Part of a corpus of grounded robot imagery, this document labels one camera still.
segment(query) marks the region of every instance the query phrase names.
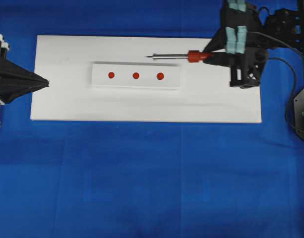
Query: black wire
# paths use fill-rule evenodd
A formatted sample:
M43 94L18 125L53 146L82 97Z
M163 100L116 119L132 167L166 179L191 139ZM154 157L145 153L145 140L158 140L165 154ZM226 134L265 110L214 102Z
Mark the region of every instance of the black wire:
M270 10L269 10L267 7L263 6L263 7L260 7L259 11L257 12L257 15L258 15L258 16L260 16L260 13L262 12L262 10L266 10L266 11L267 11L267 14L268 14L269 16L271 15L271 14L270 14Z
M282 45L284 45L284 46L290 48L290 49L291 49L292 51L294 51L296 54L298 54L299 56L301 56L301 57L304 58L304 55L303 55L299 50L295 49L294 47L290 46L289 44L285 43L284 41L281 41L281 40L276 39L276 38L274 38L274 37L272 37L272 36L269 36L269 35L267 35L267 34L264 34L264 33L261 33L261 32L257 32L257 31L248 31L248 33L261 35L261 36L267 37L267 38L269 38L269 39L271 39L271 40L273 40L273 41L277 41L277 42L281 43Z
M290 122L290 120L288 119L288 112L289 112L291 106L293 105L293 99L294 99L295 89L296 89L296 85L297 85L297 76L296 76L296 72L295 72L295 70L293 69L293 67L292 67L289 63L287 63L287 61L285 61L285 60L282 59L282 58L279 58L279 57L270 57L269 60L278 60L278 61L281 61L281 62L283 62L284 64L286 64L286 65L291 69L291 71L293 72L293 75L294 75L294 84L293 84L293 88L292 88L292 91L291 91L290 98L289 98L289 100L288 100L288 102L287 102L287 104L286 104L285 120L286 120L287 124L288 124L291 128L293 128L293 129L295 129L295 130L297 130L297 131L299 131L299 132L301 132L301 133L304 133L304 130L301 130L301 129L295 127L295 126Z

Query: blue fabric surface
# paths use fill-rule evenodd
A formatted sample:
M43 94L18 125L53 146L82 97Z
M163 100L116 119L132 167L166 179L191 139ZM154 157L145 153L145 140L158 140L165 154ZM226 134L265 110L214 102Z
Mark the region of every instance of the blue fabric surface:
M221 6L0 0L0 33L8 59L33 71L38 34L212 37ZM301 86L301 59L270 54ZM267 63L262 124L31 121L31 95L17 99L1 115L0 237L304 238L304 144L284 120L292 82Z

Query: white block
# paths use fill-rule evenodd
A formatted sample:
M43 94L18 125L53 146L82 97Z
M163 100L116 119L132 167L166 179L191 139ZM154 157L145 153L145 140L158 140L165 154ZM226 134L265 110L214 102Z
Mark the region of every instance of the white block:
M163 77L159 80L157 76L161 74ZM94 87L171 90L178 89L180 84L181 71L177 65L95 63L92 66Z
M33 120L261 122L260 89L229 87L227 67L146 58L202 50L209 39L38 36L35 72L50 87L35 92ZM178 90L93 87L96 63L176 64Z

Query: red screwdriver handle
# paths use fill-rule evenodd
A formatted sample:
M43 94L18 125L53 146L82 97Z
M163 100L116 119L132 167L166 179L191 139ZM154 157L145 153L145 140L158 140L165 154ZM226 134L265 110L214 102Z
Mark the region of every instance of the red screwdriver handle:
M198 63L199 61L204 61L208 57L213 56L213 53L203 53L199 51L189 51L188 52L188 61L190 63Z

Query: red sticker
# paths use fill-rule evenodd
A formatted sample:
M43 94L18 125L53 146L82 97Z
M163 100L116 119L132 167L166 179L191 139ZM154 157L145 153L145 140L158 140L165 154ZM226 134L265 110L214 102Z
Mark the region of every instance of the red sticker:
M109 74L108 74L108 76L109 76L109 78L114 78L114 73L113 72L110 72Z
M140 74L139 74L139 73L136 72L136 73L133 74L133 78L134 78L134 79L138 79L139 77L140 77Z
M163 80L164 79L164 74L163 73L158 73L157 74L157 79L158 80Z

